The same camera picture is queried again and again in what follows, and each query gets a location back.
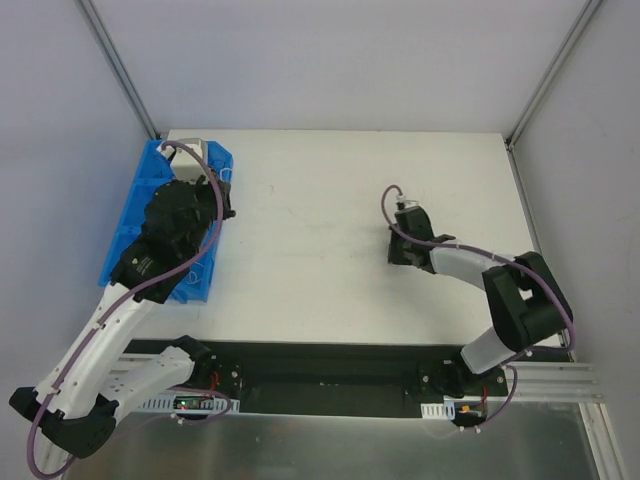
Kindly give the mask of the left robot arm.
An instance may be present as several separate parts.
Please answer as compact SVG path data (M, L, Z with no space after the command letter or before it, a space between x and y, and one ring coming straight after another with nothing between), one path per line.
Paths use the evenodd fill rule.
M63 359L38 385L20 387L9 404L31 424L27 459L35 469L37 438L68 463L93 455L119 423L172 387L211 394L220 384L212 352L183 335L142 367L113 375L135 330L164 304L235 215L229 183L172 180L146 206L139 236L122 253L94 314Z

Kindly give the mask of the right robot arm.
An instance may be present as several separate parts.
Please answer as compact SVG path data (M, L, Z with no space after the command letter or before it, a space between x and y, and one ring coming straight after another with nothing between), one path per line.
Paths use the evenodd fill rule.
M486 295L491 326L429 375L431 387L453 398L481 388L486 376L561 331L573 331L573 312L544 258L515 257L464 246L451 235L435 235L418 204L398 202L387 261L448 276Z

